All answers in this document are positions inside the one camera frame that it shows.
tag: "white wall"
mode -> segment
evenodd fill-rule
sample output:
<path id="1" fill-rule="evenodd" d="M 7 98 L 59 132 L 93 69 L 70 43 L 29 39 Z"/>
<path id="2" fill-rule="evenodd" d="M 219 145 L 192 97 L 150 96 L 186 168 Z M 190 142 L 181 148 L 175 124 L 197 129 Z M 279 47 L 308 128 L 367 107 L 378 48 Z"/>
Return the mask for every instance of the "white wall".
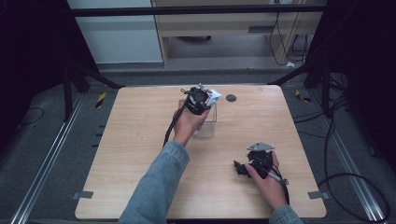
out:
<path id="1" fill-rule="evenodd" d="M 151 7 L 150 0 L 68 0 L 71 8 Z M 96 63 L 162 63 L 153 16 L 76 18 Z"/>

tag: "table top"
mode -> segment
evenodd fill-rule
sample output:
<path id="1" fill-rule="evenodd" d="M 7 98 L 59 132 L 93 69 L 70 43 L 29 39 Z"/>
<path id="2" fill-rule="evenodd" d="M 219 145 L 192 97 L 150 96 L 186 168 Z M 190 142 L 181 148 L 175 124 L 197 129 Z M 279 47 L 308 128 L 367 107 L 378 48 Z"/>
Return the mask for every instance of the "table top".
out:
<path id="1" fill-rule="evenodd" d="M 166 130 L 184 99 L 177 87 L 120 89 L 97 149 L 76 216 L 119 218 L 134 189 L 163 146 Z M 259 141 L 275 147 L 279 170 L 289 180 L 290 205 L 300 217 L 324 217 L 302 143 L 278 86 L 206 86 L 222 93 L 214 137 L 192 137 L 190 163 L 183 174 L 168 218 L 268 218 L 272 210 L 251 178 L 238 175 L 233 161 L 247 163 L 247 147 Z M 228 102 L 226 96 L 236 96 Z"/>

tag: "person's right arm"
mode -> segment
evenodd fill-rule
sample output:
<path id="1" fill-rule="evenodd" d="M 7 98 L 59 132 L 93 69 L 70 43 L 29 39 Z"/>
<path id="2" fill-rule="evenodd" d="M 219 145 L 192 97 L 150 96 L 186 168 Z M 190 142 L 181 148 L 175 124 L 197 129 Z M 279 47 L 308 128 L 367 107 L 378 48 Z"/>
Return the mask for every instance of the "person's right arm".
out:
<path id="1" fill-rule="evenodd" d="M 273 151 L 273 162 L 274 165 L 279 167 L 279 162 L 276 158 L 276 154 Z M 303 223 L 293 209 L 287 204 L 285 198 L 285 192 L 275 179 L 268 176 L 262 179 L 257 171 L 250 165 L 246 164 L 246 168 L 250 176 L 253 178 L 257 187 L 259 188 L 260 194 L 264 200 L 274 209 L 273 214 L 270 217 L 270 224 L 299 224 Z"/>

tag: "blue denim jacket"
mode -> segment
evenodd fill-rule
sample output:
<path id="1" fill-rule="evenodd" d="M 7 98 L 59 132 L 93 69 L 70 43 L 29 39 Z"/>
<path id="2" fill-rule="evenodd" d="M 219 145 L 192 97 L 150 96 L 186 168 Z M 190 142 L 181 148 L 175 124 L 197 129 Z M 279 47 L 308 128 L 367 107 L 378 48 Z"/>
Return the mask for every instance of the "blue denim jacket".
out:
<path id="1" fill-rule="evenodd" d="M 189 154 L 179 142 L 167 142 L 137 184 L 119 223 L 166 223 L 166 215 L 189 161 Z M 286 205 L 275 210 L 270 223 L 302 222 Z"/>

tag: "horizontal black bar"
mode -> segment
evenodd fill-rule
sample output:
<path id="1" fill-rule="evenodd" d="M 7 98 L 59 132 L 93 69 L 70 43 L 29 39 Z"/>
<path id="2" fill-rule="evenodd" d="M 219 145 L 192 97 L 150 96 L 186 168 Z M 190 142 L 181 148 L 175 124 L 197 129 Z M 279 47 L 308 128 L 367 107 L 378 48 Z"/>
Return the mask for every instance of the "horizontal black bar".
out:
<path id="1" fill-rule="evenodd" d="M 54 16 L 106 17 L 145 16 L 177 14 L 225 14 L 225 13 L 270 13 L 270 12 L 316 12 L 327 6 L 315 5 L 242 5 L 242 6 L 198 6 L 198 7 L 123 7 L 84 8 L 71 10 L 48 10 Z"/>

